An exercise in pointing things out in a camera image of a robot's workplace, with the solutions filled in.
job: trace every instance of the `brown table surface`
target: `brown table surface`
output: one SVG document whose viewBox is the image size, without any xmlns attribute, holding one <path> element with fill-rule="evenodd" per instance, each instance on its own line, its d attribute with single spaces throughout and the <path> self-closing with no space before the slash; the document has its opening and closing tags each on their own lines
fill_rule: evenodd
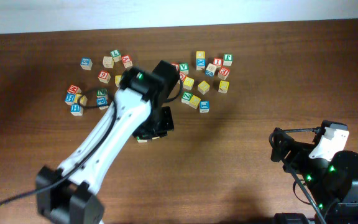
<svg viewBox="0 0 358 224">
<path fill-rule="evenodd" d="M 41 167 L 56 168 L 94 128 L 105 111 L 71 115 L 66 90 L 116 91 L 114 80 L 97 78 L 114 49 L 146 70 L 161 59 L 189 63 L 196 84 L 211 84 L 205 95 L 192 90 L 211 109 L 200 114 L 177 99 L 169 104 L 173 132 L 146 144 L 128 140 L 98 194 L 105 223 L 312 217 L 293 195 L 291 175 L 270 161 L 269 134 L 330 119 L 349 126 L 346 149 L 358 152 L 358 20 L 0 35 L 0 199 L 33 189 Z M 195 70 L 196 50 L 208 62 L 233 54 L 227 94 L 218 93 L 216 76 Z M 91 71 L 80 67 L 82 57 L 92 59 Z M 0 223 L 48 222 L 29 197 L 0 208 Z"/>
</svg>

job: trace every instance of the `wooden table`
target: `wooden table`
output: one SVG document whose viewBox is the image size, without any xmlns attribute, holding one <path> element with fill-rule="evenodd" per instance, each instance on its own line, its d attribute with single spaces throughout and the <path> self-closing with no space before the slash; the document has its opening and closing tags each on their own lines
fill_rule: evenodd
<svg viewBox="0 0 358 224">
<path fill-rule="evenodd" d="M 130 138 L 98 194 L 105 223 L 312 217 L 290 174 L 270 161 L 269 134 L 340 121 L 351 132 L 346 149 L 358 152 L 358 20 L 0 35 L 0 199 L 33 189 L 44 164 L 56 168 L 87 137 L 104 111 L 74 117 L 65 93 L 71 84 L 115 91 L 114 81 L 97 78 L 113 49 L 150 71 L 161 59 L 187 62 L 190 77 L 212 88 L 204 96 L 192 90 L 210 101 L 208 114 L 177 99 L 169 104 L 174 132 L 147 144 Z M 218 93 L 217 77 L 195 70 L 196 50 L 209 62 L 233 54 L 227 94 Z M 92 59 L 91 71 L 81 69 L 82 57 Z M 0 223 L 47 221 L 29 197 L 0 208 Z"/>
</svg>

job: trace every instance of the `white wall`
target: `white wall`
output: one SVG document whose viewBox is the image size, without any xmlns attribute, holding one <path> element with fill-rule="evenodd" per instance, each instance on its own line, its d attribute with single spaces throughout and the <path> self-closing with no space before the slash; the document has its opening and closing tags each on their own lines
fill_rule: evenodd
<svg viewBox="0 0 358 224">
<path fill-rule="evenodd" d="M 0 0 L 0 34 L 347 18 L 358 0 Z"/>
</svg>

